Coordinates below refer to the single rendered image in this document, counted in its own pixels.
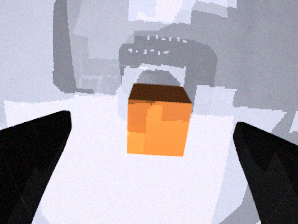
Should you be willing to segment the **orange block with dark square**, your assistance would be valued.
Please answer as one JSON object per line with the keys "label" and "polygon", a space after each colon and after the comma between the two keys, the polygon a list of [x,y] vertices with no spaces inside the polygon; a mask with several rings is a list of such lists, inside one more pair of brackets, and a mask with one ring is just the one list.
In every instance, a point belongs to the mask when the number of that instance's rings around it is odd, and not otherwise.
{"label": "orange block with dark square", "polygon": [[193,103],[184,87],[134,83],[128,99],[130,155],[185,155]]}

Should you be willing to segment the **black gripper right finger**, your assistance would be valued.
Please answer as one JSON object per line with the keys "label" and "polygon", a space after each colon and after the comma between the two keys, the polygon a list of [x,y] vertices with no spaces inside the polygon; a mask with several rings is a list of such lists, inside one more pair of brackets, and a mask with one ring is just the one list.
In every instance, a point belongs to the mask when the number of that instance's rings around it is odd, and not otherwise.
{"label": "black gripper right finger", "polygon": [[233,140],[261,224],[298,224],[298,145],[241,121]]}

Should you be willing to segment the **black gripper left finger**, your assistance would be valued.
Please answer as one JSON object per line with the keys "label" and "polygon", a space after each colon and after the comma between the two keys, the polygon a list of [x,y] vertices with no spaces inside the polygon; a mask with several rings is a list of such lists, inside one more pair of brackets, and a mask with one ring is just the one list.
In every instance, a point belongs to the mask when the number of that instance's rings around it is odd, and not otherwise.
{"label": "black gripper left finger", "polygon": [[71,132],[69,111],[0,129],[0,224],[32,224]]}

